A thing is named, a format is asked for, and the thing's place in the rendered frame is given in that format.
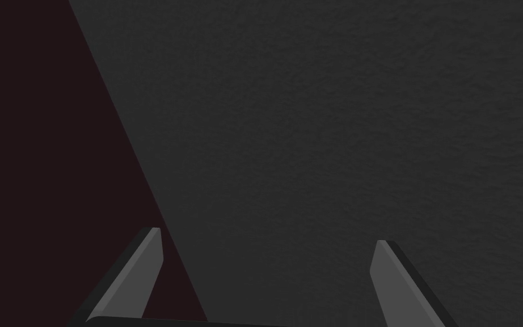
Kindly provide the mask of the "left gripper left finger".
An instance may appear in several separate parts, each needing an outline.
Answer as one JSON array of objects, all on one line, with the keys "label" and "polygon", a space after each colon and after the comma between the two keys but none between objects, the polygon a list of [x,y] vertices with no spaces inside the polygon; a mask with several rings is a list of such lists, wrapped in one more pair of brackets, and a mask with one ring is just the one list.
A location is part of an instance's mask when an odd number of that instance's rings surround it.
[{"label": "left gripper left finger", "polygon": [[142,228],[76,310],[75,321],[141,318],[163,265],[160,228]]}]

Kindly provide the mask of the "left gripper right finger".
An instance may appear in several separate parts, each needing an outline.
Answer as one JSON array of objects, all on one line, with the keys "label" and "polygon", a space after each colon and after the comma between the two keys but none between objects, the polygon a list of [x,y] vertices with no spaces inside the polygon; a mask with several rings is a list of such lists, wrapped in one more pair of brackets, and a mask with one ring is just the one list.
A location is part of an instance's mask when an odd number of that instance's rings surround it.
[{"label": "left gripper right finger", "polygon": [[377,241],[369,273],[387,327],[459,327],[397,242]]}]

